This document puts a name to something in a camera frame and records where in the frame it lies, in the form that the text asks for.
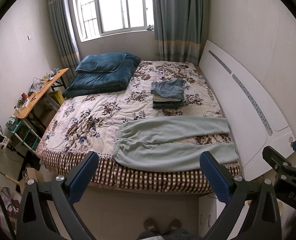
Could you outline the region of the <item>light green fleece pants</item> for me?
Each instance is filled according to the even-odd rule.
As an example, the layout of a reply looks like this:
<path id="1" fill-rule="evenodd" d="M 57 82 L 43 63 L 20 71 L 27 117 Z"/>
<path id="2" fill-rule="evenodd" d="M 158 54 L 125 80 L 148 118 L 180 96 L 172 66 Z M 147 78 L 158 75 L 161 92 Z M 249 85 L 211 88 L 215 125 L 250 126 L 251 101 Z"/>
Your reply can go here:
<path id="1" fill-rule="evenodd" d="M 113 158 L 120 165 L 149 172 L 181 172 L 199 168 L 199 157 L 209 151 L 220 164 L 238 160 L 233 142 L 205 145 L 182 139 L 229 134 L 226 118 L 162 116 L 129 121 L 119 128 Z"/>

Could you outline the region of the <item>cardboard box on floor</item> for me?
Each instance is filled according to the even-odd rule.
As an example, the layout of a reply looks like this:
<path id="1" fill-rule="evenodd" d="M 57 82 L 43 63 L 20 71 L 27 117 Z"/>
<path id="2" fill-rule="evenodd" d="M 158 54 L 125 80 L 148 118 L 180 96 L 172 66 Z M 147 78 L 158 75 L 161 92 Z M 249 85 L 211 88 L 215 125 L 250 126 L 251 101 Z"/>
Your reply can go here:
<path id="1" fill-rule="evenodd" d="M 23 172 L 23 178 L 19 181 L 21 194 L 24 193 L 25 185 L 30 179 L 36 180 L 37 182 L 45 181 L 44 175 L 41 172 L 37 171 L 34 168 L 27 167 L 26 170 Z"/>

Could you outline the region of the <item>floral quilted bed cover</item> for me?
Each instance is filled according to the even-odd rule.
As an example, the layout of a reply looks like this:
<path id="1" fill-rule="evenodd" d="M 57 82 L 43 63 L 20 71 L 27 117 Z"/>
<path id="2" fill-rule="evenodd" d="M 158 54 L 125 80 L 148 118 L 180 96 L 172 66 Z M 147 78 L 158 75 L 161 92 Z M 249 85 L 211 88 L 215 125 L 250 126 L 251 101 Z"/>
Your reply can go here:
<path id="1" fill-rule="evenodd" d="M 153 109 L 152 82 L 184 79 L 185 99 L 178 109 Z M 91 184 L 96 187 L 153 193 L 209 193 L 201 170 L 147 172 L 118 164 L 113 147 L 120 125 L 157 116 L 222 117 L 219 104 L 195 66 L 186 62 L 143 61 L 126 90 L 67 99 L 41 139 L 36 155 L 51 172 L 67 174 L 89 151 L 99 156 Z"/>

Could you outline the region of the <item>white bed headboard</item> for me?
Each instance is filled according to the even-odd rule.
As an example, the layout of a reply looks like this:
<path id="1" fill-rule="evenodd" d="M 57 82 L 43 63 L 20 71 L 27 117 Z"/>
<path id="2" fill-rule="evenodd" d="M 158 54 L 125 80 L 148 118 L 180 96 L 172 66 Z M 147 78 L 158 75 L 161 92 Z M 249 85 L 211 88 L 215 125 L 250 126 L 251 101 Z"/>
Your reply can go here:
<path id="1" fill-rule="evenodd" d="M 199 66 L 228 119 L 246 180 L 271 169 L 262 157 L 266 146 L 284 158 L 293 153 L 290 144 L 295 137 L 284 115 L 238 61 L 207 41 Z"/>

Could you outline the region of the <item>brown slipper right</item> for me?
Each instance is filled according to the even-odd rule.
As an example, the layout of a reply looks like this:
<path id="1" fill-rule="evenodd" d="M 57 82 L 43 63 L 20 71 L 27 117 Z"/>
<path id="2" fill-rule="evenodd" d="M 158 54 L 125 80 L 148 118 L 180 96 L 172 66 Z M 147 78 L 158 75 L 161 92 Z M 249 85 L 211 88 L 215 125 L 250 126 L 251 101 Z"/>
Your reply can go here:
<path id="1" fill-rule="evenodd" d="M 169 233 L 169 232 L 173 232 L 174 230 L 177 230 L 179 228 L 181 228 L 181 221 L 177 218 L 171 220 L 166 228 L 166 233 Z"/>

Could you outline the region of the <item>brown slipper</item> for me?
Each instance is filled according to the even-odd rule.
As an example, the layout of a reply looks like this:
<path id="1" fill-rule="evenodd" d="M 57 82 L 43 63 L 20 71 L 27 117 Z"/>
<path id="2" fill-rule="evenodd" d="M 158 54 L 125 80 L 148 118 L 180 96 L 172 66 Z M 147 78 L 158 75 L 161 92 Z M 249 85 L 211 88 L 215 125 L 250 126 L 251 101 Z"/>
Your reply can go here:
<path id="1" fill-rule="evenodd" d="M 166 228 L 166 233 L 169 233 L 169 232 L 173 232 L 174 230 L 177 230 L 179 228 L 181 228 L 181 221 L 177 218 L 171 220 Z"/>
<path id="2" fill-rule="evenodd" d="M 144 221 L 144 229 L 145 231 L 148 231 L 148 232 L 154 232 L 154 233 L 159 232 L 158 224 L 152 218 L 148 218 Z"/>

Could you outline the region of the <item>orange wooden side table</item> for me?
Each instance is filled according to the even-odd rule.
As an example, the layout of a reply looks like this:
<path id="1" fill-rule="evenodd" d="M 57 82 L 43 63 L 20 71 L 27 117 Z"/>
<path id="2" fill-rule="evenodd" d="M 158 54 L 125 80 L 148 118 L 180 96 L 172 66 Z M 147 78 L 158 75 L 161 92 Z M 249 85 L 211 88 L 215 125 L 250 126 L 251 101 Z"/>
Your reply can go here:
<path id="1" fill-rule="evenodd" d="M 63 75 L 69 70 L 69 68 L 59 69 L 55 75 L 52 77 L 46 78 L 41 80 L 39 89 L 37 92 L 32 92 L 32 94 L 27 98 L 27 106 L 26 107 L 20 107 L 20 112 L 15 112 L 14 115 L 16 118 L 18 118 L 19 123 L 15 126 L 14 129 L 11 130 L 11 132 L 19 139 L 21 144 L 26 146 L 32 153 L 35 153 L 35 150 L 38 146 L 38 143 L 41 140 L 41 137 L 36 133 L 36 126 L 34 122 L 37 122 L 44 131 L 46 130 L 45 124 L 41 121 L 41 119 L 35 114 L 34 107 L 35 105 L 42 99 L 42 97 L 47 93 L 49 89 L 52 91 L 55 91 L 55 88 L 63 87 L 67 88 L 66 84 L 63 80 Z M 21 125 L 25 125 L 28 127 L 28 132 L 22 139 L 18 134 L 17 131 L 21 127 Z M 33 133 L 33 135 L 36 136 L 36 140 L 33 143 L 32 147 L 27 144 L 25 141 L 29 135 L 29 133 Z"/>

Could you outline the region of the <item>brown slipper left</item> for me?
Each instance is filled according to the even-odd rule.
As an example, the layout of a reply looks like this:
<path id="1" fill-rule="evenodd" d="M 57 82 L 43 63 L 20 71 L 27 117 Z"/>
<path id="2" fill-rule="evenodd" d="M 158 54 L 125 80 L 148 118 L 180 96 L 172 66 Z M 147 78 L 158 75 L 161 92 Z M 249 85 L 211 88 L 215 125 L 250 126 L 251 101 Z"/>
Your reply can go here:
<path id="1" fill-rule="evenodd" d="M 148 231 L 148 232 L 154 232 L 154 233 L 159 232 L 158 224 L 152 218 L 148 218 L 144 221 L 144 229 L 145 231 Z"/>

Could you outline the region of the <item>red cup on table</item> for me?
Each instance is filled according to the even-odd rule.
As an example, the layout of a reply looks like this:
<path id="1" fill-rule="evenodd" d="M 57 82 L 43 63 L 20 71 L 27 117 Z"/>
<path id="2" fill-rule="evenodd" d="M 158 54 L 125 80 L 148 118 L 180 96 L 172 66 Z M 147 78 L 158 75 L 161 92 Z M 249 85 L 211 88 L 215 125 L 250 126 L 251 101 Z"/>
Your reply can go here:
<path id="1" fill-rule="evenodd" d="M 27 95 L 26 93 L 23 92 L 23 93 L 21 94 L 21 98 L 22 98 L 23 101 L 26 101 L 27 98 L 28 98 L 28 95 Z"/>

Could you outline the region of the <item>dark teal folded blanket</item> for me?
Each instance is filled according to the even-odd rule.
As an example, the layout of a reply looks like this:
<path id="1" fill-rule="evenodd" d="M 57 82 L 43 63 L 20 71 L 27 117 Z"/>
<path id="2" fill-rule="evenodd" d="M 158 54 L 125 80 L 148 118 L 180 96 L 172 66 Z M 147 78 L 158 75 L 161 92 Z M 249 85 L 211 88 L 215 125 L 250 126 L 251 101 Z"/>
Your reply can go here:
<path id="1" fill-rule="evenodd" d="M 74 98 L 125 90 L 140 63 L 141 58 L 131 53 L 88 55 L 77 66 L 63 96 Z"/>

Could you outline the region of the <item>stack of folded jeans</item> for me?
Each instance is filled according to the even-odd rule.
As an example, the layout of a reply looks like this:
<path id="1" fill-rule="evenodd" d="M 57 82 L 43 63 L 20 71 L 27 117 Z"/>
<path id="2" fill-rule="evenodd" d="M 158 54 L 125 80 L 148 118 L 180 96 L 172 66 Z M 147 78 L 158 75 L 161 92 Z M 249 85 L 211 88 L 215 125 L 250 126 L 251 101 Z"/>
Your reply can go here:
<path id="1" fill-rule="evenodd" d="M 151 83 L 153 109 L 178 108 L 184 106 L 184 79 Z"/>

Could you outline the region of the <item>left teal curtain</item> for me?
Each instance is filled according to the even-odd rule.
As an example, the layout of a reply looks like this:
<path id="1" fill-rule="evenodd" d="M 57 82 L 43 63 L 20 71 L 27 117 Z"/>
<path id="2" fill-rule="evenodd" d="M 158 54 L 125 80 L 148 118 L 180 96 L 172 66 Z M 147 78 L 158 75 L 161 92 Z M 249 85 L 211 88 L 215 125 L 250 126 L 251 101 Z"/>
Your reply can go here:
<path id="1" fill-rule="evenodd" d="M 73 31 L 68 0 L 47 0 L 50 23 L 68 78 L 75 76 L 75 69 L 81 62 Z"/>

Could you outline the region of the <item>teal curtain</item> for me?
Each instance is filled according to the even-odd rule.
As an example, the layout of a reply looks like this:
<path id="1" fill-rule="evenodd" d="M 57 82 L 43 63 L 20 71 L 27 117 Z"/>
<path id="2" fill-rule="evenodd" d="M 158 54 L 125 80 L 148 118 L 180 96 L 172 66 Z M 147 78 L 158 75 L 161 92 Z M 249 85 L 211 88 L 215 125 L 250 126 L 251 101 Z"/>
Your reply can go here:
<path id="1" fill-rule="evenodd" d="M 198 65 L 207 37 L 209 0 L 153 0 L 156 59 Z"/>
<path id="2" fill-rule="evenodd" d="M 68 0 L 47 0 L 50 23 L 68 78 L 75 76 L 75 69 L 81 62 L 73 31 Z"/>

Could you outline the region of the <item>right teal curtain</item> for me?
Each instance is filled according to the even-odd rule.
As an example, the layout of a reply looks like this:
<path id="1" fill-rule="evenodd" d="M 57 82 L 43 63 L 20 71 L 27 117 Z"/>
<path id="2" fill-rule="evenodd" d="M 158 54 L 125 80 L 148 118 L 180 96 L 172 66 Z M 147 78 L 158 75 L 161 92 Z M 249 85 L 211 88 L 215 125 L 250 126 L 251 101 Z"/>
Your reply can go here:
<path id="1" fill-rule="evenodd" d="M 198 65 L 207 37 L 209 0 L 153 0 L 156 59 Z"/>

